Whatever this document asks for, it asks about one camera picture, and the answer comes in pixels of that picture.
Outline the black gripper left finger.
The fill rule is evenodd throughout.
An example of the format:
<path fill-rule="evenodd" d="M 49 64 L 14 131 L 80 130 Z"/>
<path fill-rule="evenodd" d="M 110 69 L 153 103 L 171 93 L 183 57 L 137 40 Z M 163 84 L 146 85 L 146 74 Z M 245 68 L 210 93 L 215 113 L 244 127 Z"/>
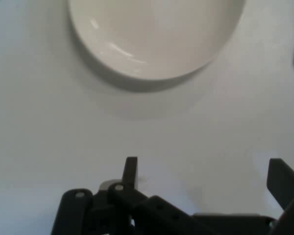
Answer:
<path fill-rule="evenodd" d="M 138 158 L 127 157 L 120 180 L 93 194 L 72 189 L 61 198 L 53 235 L 210 235 L 212 230 L 159 196 L 137 190 Z"/>

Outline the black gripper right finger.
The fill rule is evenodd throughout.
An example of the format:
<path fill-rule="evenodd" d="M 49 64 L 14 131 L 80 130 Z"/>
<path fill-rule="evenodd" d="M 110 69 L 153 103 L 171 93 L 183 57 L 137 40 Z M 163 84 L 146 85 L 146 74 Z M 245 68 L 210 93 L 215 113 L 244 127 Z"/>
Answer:
<path fill-rule="evenodd" d="M 294 170 L 284 160 L 270 159 L 267 188 L 283 210 L 270 234 L 294 235 Z"/>

